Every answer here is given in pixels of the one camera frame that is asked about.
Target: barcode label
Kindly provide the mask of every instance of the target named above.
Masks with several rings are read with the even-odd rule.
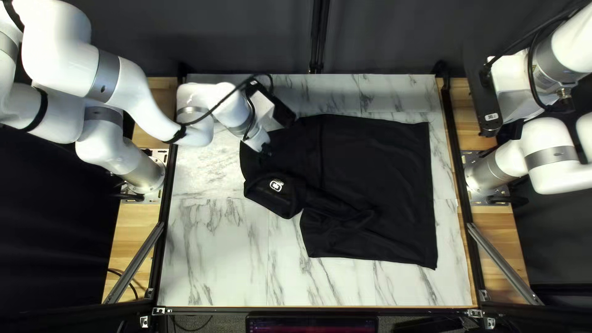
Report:
[[[490,113],[490,114],[485,115],[485,120],[490,121],[490,120],[498,119],[499,117],[500,116],[498,116],[497,113]]]

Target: metal plate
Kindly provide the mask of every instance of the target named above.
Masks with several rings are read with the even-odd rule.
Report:
[[[169,149],[149,149],[152,152],[152,156],[150,159],[155,161],[156,163],[163,163],[165,166],[169,161]],[[128,188],[128,184],[125,184],[121,187],[121,193],[130,193],[135,194],[130,188]],[[121,203],[124,204],[160,204],[162,199],[162,187],[157,191],[150,192],[144,194],[144,201],[138,202],[135,200],[122,200]]]
[[[479,152],[481,151],[461,151],[463,165],[477,163],[477,160],[479,160],[480,158]],[[466,188],[466,191],[469,194],[469,201],[471,202],[471,206],[508,206],[510,204],[507,202],[487,203],[487,195],[483,195],[479,192],[472,191],[469,187]],[[495,192],[495,196],[507,197],[510,195],[510,190],[508,189],[507,185],[496,188]]]

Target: black cable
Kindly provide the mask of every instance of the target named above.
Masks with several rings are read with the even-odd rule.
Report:
[[[109,273],[113,273],[113,274],[121,277],[121,273],[119,273],[118,271],[115,271],[111,268],[108,268],[107,271]],[[136,288],[134,288],[134,286],[132,286],[131,282],[130,282],[130,288],[131,288],[131,291],[134,292],[134,295],[136,296],[136,300],[139,300],[140,298],[138,297],[138,292],[136,291]]]
[[[568,17],[571,17],[571,16],[575,15],[576,12],[578,12],[580,9],[584,8],[584,6],[587,5],[587,4],[588,4],[588,1],[584,1],[581,4],[578,4],[578,5],[574,6],[573,8],[566,9],[566,10],[560,12],[559,14],[557,14],[554,17],[546,20],[542,24],[539,24],[536,28],[534,28],[533,30],[530,30],[527,34],[525,34],[524,36],[522,36],[518,40],[514,41],[514,43],[510,44],[502,52],[500,52],[498,55],[494,56],[491,60],[489,60],[484,65],[485,69],[487,71],[489,71],[491,69],[491,65],[493,65],[494,62],[498,61],[506,53],[512,51],[520,43],[522,43],[523,41],[527,40],[528,37],[530,37],[530,36],[534,35],[535,33],[539,32],[541,29],[546,28],[548,25],[556,22],[557,20],[562,20],[564,18],[568,18]]]
[[[127,184],[127,181],[122,180],[122,181],[118,182],[117,184],[113,185],[113,188],[120,188],[126,184]]]
[[[144,194],[114,193],[111,196],[121,200],[135,200],[138,202],[144,201]]]
[[[212,320],[213,317],[214,316],[210,316],[208,318],[208,320],[206,320],[205,323],[203,325],[201,325],[200,327],[189,329],[189,328],[185,328],[185,327],[177,324],[177,320],[175,320],[175,316],[170,316],[170,318],[173,320],[173,331],[175,331],[175,332],[176,332],[175,327],[178,327],[178,328],[180,328],[180,329],[182,329],[182,330],[184,330],[186,332],[197,332],[200,329],[203,329],[206,325],[208,325],[210,323],[210,320]]]
[[[14,25],[16,25],[21,32],[25,31],[25,25],[22,23],[21,17],[18,16],[17,12],[14,10],[14,7],[12,6],[12,0],[3,0],[2,2],[4,2],[6,13],[8,13],[8,16]]]
[[[555,20],[554,22],[549,23],[549,25],[551,25],[553,23],[557,23],[557,22],[563,22],[563,21],[565,21],[565,19]],[[532,60],[535,57],[536,41],[544,31],[545,31],[545,29],[539,30],[535,33],[535,36],[532,37],[532,41],[530,42],[530,48],[528,49],[526,72],[528,74],[528,84],[530,86],[530,93],[532,94],[532,98],[534,98],[536,105],[538,105],[540,108],[542,108],[545,111],[549,111],[551,109],[551,105],[547,105],[547,104],[543,103],[543,101],[540,100],[539,93],[536,90],[535,77],[534,77],[533,68],[532,68]]]
[[[255,122],[255,118],[256,118],[255,106],[253,105],[253,102],[251,101],[251,99],[248,96],[247,96],[247,102],[249,103],[249,106],[251,106],[251,112],[249,113],[249,125],[247,126],[247,130],[244,131],[243,142],[250,139],[248,137],[248,134],[249,134],[249,131],[251,130],[251,127],[253,126],[253,123]]]
[[[187,123],[179,123],[181,125],[185,125],[185,126],[189,126],[189,125],[193,125],[193,124],[197,124],[199,123],[201,120],[203,120],[204,118],[206,118],[207,116],[209,116],[210,114],[212,114],[212,112],[214,112],[214,110],[216,110],[220,105],[222,105],[222,103],[228,99],[228,97],[232,96],[232,94],[234,94],[235,92],[237,92],[238,90],[242,89],[246,84],[248,84],[252,79],[256,78],[257,76],[261,76],[261,75],[265,75],[269,78],[269,92],[271,94],[274,93],[274,79],[271,77],[270,74],[253,74],[250,75],[248,78],[246,78],[245,80],[243,80],[241,83],[237,84],[236,87],[234,87],[234,89],[232,89],[226,96],[224,96],[216,105],[214,105],[208,112],[206,112],[203,116],[189,121]]]

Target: table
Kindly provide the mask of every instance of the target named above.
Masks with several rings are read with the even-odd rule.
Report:
[[[191,75],[238,83],[246,75]],[[473,304],[437,85],[431,75],[274,75],[300,116],[345,114],[430,123],[438,268],[308,258],[298,216],[244,199],[238,139],[215,127],[206,148],[179,147],[158,304],[162,306],[459,306]]]

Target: sticker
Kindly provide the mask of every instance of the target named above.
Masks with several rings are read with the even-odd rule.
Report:
[[[485,120],[490,121],[494,119],[498,119],[500,116],[497,113],[490,113],[485,115]]]
[[[281,180],[274,179],[269,183],[269,187],[276,192],[280,192],[282,190],[282,186],[284,183]]]

